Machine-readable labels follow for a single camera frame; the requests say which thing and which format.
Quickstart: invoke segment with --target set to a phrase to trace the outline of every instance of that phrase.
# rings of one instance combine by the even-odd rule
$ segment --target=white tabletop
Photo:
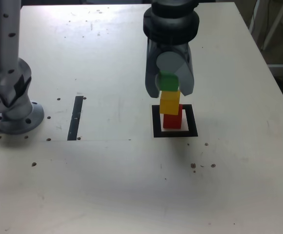
[[[283,234],[283,96],[235,4],[196,9],[187,138],[153,138],[148,7],[22,8],[29,96],[51,119],[0,135],[0,234]]]

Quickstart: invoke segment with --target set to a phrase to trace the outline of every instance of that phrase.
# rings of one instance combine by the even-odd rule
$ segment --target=metal robot arm
[[[31,69],[19,58],[21,0],[0,0],[0,132],[21,134],[44,118],[40,104],[30,101]]]
[[[159,71],[175,74],[184,96],[193,92],[188,42],[198,32],[197,6],[197,0],[153,0],[143,16],[143,31],[148,37],[145,85],[152,98],[159,97]]]

